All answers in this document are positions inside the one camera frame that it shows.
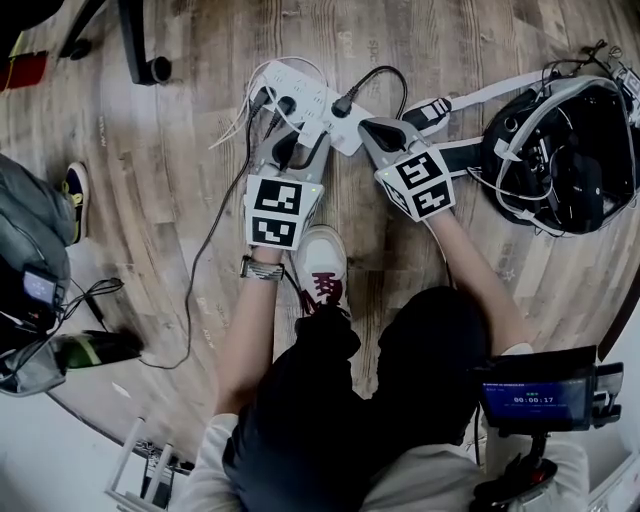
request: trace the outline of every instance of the display screen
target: display screen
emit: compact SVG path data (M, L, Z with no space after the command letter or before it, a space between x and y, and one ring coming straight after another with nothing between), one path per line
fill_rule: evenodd
M40 276L26 271L24 273L24 291L32 299L53 305L56 293L56 284Z
M558 382L484 383L491 414L510 420L582 421L585 415L584 379Z

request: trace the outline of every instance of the white sneaker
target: white sneaker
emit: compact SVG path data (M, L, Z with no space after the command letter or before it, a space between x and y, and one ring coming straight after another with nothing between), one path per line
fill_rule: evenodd
M308 313L314 313L321 304L334 304L351 318L347 251L335 229L324 225L309 228L293 261Z

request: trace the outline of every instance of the camera rig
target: camera rig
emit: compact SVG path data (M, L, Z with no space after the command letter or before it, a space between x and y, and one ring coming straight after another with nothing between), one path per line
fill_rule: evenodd
M501 437L531 436L528 455L518 455L497 480L475 488L472 511L506 510L528 502L551 484L558 470L544 458L551 432L601 428L620 419L615 403L623 363L595 364L596 346L542 354L502 356L473 370L480 404Z

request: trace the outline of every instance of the white power strip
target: white power strip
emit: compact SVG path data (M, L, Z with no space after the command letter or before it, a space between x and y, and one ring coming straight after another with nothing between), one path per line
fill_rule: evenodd
M296 110L289 116L289 120L294 124L305 123L298 142L308 148L315 145L324 129L331 136L331 145L340 153L351 156L362 144L362 139L358 135L360 121L374 117L373 114L355 103L347 117L343 119L335 117L331 113L331 105L341 95L279 61L269 64L256 79L256 85L251 91L250 98L253 100L258 91L265 86L275 91L276 102L284 96L295 100ZM265 105L263 108L275 111L273 103Z

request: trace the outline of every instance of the watch strap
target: watch strap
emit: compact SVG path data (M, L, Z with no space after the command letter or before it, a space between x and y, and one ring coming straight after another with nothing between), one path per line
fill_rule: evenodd
M251 258L242 257L240 277L261 279L263 281L282 281L284 276L284 265L282 263L262 263Z

